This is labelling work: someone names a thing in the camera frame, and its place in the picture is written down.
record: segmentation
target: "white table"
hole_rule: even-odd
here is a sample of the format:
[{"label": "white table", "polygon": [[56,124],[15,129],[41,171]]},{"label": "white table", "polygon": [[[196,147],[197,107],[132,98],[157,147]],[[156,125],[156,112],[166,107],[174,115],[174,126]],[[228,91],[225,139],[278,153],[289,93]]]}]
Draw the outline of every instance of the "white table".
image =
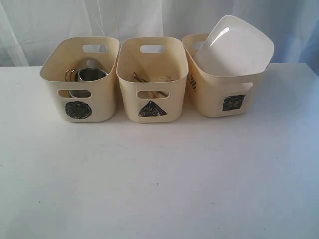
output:
[{"label": "white table", "polygon": [[57,114],[40,67],[0,68],[1,239],[318,239],[319,78],[271,64],[252,109],[172,123]]}]

